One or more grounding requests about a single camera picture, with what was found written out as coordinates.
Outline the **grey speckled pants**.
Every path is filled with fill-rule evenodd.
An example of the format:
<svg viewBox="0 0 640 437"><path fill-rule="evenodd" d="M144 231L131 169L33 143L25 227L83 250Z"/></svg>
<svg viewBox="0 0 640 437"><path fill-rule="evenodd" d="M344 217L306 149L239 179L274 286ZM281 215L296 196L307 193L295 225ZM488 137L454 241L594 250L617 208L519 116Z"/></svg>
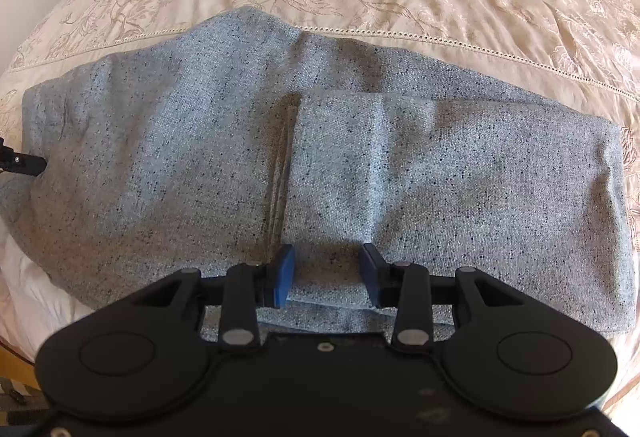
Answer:
<svg viewBox="0 0 640 437"><path fill-rule="evenodd" d="M634 323L620 130L500 80L243 8L32 87L22 112L47 166L2 178L2 220L91 308L291 244L270 323L378 330L369 242L434 275L477 267L605 334Z"/></svg>

